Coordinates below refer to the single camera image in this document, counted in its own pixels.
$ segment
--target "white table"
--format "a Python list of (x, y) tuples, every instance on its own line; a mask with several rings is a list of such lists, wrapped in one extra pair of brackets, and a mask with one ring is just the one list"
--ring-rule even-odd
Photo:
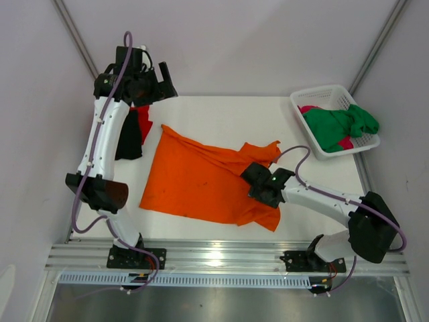
[[(287, 97), (178, 97), (155, 103), (149, 110), (154, 122), (143, 145), (143, 157), (115, 162), (115, 180), (129, 186), (127, 208), (143, 238), (220, 239), (240, 241), (309, 241), (318, 234), (344, 230), (332, 219), (305, 207), (281, 204), (282, 219), (275, 232), (250, 223), (237, 227), (189, 219), (139, 208), (151, 163), (161, 138), (161, 124), (202, 144), (239, 150), (245, 142), (265, 146), (279, 140), (281, 150), (306, 140), (295, 120)], [(304, 151), (294, 150), (278, 162), (295, 170)], [(355, 161), (351, 155), (318, 161), (313, 155), (301, 167), (308, 180), (332, 189), (363, 194)], [(97, 213), (83, 204), (78, 226), (86, 227)], [(110, 237), (105, 223), (99, 222), (85, 237)]]

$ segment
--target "white laundry basket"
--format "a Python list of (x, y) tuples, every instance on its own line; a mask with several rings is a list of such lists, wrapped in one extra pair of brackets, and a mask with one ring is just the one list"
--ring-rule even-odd
[(340, 85), (328, 85), (314, 87), (313, 89), (304, 89), (303, 91), (292, 93), (290, 95), (290, 100), (292, 101), (294, 111), (298, 117), (298, 123), (304, 131), (304, 134), (307, 137), (308, 143), (310, 144), (314, 155), (319, 160), (326, 160), (334, 156), (344, 156), (346, 154), (362, 152), (371, 148), (375, 148), (380, 144), (380, 138), (377, 134), (364, 133), (361, 138), (351, 138), (351, 142), (354, 146), (353, 149), (332, 153), (322, 150), (313, 133), (311, 132), (311, 129), (308, 127), (306, 120), (302, 117), (298, 106), (303, 107), (305, 105), (315, 105), (323, 109), (347, 110), (349, 109), (350, 104), (356, 104), (356, 102), (349, 92)]

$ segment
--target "white wall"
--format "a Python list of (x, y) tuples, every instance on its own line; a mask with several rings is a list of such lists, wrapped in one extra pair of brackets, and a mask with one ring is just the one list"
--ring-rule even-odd
[(403, 227), (405, 255), (429, 307), (429, 1), (413, 0), (355, 95), (379, 120), (365, 154), (377, 190)]
[(26, 321), (64, 238), (93, 112), (88, 72), (48, 0), (0, 4), (0, 271), (17, 266), (2, 321)]
[(66, 0), (99, 70), (131, 30), (181, 95), (351, 85), (395, 0)]

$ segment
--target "gray floor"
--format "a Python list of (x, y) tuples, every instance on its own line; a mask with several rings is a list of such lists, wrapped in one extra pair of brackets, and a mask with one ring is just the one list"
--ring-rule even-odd
[(405, 321), (392, 278), (354, 278), (330, 298), (307, 290), (148, 287), (127, 296), (101, 286), (57, 288), (49, 322)]

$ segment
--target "folded orange fabric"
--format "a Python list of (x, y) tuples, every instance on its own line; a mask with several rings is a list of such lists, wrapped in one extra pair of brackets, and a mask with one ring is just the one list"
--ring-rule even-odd
[(250, 186), (240, 175), (252, 162), (268, 166), (280, 154), (279, 141), (263, 148), (245, 143), (234, 151), (205, 146), (167, 125), (162, 129), (141, 208), (238, 226), (255, 221), (275, 231), (280, 210), (249, 198)]

